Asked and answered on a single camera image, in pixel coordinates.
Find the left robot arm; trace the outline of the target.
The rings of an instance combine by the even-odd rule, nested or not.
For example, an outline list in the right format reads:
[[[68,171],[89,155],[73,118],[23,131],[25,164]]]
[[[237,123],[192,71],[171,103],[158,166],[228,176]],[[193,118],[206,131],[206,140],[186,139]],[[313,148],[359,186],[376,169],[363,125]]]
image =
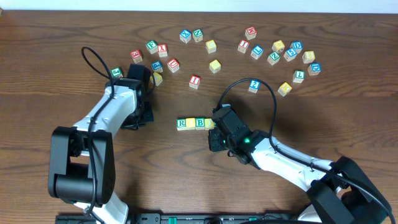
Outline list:
[[[97,223],[126,223],[128,206],[114,192],[113,138],[119,129],[138,129],[153,114],[145,101],[149,81],[107,82],[102,99],[72,127],[57,127],[50,141],[48,192],[90,212]]]

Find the green R block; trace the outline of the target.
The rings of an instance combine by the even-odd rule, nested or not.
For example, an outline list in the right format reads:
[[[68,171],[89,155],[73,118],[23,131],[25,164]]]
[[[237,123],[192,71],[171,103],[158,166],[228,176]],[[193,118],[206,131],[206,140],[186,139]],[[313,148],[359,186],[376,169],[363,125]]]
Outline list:
[[[177,119],[177,130],[184,131],[186,128],[186,119]]]

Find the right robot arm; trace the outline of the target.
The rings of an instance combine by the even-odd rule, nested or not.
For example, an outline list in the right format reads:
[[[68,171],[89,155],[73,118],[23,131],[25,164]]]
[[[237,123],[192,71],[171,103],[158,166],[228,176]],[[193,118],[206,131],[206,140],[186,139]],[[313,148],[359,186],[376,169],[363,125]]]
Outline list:
[[[305,191],[311,204],[297,223],[395,222],[388,201],[352,159],[311,157],[245,125],[211,129],[208,140],[211,151],[228,151],[242,164],[277,174]]]

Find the green B block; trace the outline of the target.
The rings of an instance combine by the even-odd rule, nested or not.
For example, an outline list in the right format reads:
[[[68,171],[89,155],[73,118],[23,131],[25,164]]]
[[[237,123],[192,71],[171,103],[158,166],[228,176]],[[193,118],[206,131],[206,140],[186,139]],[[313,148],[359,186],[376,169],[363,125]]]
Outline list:
[[[196,130],[205,129],[205,118],[195,118],[195,129]]]

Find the yellow O block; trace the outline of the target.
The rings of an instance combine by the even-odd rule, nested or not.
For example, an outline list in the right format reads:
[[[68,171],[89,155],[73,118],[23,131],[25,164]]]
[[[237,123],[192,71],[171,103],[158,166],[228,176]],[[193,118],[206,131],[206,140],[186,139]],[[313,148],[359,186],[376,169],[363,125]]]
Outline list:
[[[205,118],[205,129],[206,130],[211,130],[214,129],[216,124],[211,118]]]
[[[186,126],[186,130],[196,129],[196,119],[195,118],[186,118],[185,126]]]

